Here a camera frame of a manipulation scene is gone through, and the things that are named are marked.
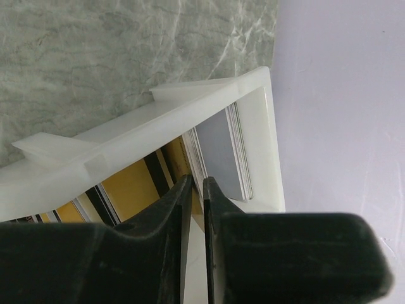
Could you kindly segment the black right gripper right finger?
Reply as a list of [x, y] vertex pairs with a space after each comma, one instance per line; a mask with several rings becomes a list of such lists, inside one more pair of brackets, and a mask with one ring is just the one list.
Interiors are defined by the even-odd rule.
[[351, 213], [246, 213], [203, 182], [210, 303], [371, 303], [394, 276]]

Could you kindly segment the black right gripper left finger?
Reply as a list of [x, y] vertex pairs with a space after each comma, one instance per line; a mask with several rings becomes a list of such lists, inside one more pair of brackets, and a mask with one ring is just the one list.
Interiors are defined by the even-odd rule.
[[109, 227], [1, 224], [2, 303], [182, 303], [192, 177]]

